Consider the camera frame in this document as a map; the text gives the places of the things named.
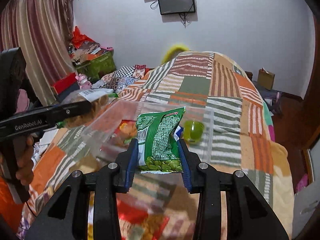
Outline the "person's left hand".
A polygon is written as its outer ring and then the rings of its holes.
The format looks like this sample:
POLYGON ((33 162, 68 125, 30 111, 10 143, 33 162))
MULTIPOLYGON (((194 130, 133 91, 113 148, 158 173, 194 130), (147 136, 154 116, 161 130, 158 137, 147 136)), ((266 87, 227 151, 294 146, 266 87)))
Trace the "person's left hand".
POLYGON ((16 172, 16 178, 21 182, 23 186, 28 186, 34 178, 33 174, 33 161, 32 156, 34 152, 33 144, 34 140, 31 135, 26 137, 26 146, 23 154, 17 158, 18 171, 16 172))

